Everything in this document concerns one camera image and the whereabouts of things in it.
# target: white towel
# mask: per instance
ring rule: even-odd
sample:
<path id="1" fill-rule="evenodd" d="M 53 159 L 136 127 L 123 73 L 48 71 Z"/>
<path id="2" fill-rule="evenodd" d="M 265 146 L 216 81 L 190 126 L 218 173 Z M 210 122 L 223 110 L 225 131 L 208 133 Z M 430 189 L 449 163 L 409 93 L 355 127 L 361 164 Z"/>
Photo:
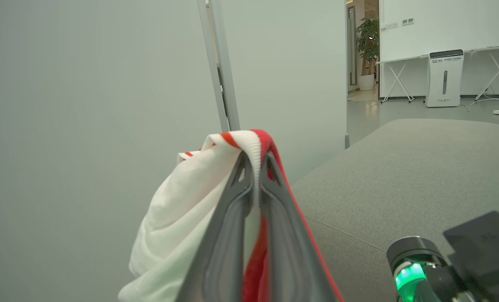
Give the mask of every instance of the white towel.
<path id="1" fill-rule="evenodd" d="M 139 227 L 130 256 L 130 271 L 137 279 L 120 291 L 121 302 L 176 299 L 241 150 L 253 166 L 254 183 L 259 183 L 261 140 L 255 131 L 209 135 L 201 150 L 178 155 L 175 170 L 155 193 Z M 246 218 L 244 267 L 257 241 L 258 204 L 253 202 Z"/>

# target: white wall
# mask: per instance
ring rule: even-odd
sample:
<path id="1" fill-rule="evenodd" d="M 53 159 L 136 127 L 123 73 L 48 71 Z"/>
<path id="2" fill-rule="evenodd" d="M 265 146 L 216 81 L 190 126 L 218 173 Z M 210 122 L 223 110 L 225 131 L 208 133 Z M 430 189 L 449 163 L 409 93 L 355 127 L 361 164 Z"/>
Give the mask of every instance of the white wall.
<path id="1" fill-rule="evenodd" d="M 176 153 L 220 132 L 196 1 L 0 0 L 0 302 L 113 302 Z"/>
<path id="2" fill-rule="evenodd" d="M 293 183 L 345 147 L 345 2 L 221 4 L 240 126 L 272 135 Z"/>
<path id="3" fill-rule="evenodd" d="M 413 18 L 414 23 L 380 32 L 382 61 L 499 45 L 499 0 L 380 0 L 381 23 L 400 23 L 407 18 Z M 494 56 L 499 62 L 499 52 L 494 52 Z M 400 70 L 402 64 L 398 62 L 394 66 Z M 460 93 L 478 94 L 496 72 L 488 53 L 466 54 Z M 414 96 L 426 95 L 426 75 L 426 60 L 408 63 L 403 78 Z M 393 80 L 389 68 L 382 68 L 381 94 L 387 94 Z M 499 94 L 499 78 L 493 82 L 492 88 Z M 399 85 L 391 94 L 404 95 Z"/>

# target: green led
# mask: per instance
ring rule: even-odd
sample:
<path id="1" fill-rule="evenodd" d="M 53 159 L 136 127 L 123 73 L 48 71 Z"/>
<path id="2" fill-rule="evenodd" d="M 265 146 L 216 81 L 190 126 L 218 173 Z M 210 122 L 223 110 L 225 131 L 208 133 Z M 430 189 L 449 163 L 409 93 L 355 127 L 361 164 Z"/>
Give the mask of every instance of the green led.
<path id="1" fill-rule="evenodd" d="M 395 277 L 395 284 L 403 302 L 412 302 L 415 297 L 417 284 L 426 279 L 423 268 L 419 263 L 414 263 L 403 268 Z"/>

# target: gray floor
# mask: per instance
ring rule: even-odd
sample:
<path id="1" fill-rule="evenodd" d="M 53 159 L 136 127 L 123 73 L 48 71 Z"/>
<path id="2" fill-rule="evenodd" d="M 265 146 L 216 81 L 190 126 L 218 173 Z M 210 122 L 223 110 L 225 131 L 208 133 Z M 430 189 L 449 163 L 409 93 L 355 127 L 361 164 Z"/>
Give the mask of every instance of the gray floor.
<path id="1" fill-rule="evenodd" d="M 462 98 L 461 104 L 470 105 L 474 98 Z M 458 119 L 499 124 L 499 115 L 492 111 L 499 109 L 499 101 L 484 101 L 466 107 L 427 108 L 423 99 L 408 103 L 407 99 L 394 99 L 380 104 L 380 101 L 348 102 L 348 132 L 353 145 L 380 126 L 395 119 L 429 118 Z"/>

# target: white air purifier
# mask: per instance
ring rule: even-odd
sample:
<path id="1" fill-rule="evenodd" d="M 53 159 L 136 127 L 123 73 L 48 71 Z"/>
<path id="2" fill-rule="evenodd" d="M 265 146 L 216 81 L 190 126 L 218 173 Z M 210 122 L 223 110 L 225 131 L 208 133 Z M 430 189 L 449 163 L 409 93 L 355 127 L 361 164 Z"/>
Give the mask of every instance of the white air purifier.
<path id="1" fill-rule="evenodd" d="M 464 52 L 449 50 L 429 55 L 429 84 L 426 107 L 457 107 L 460 105 L 460 81 Z"/>

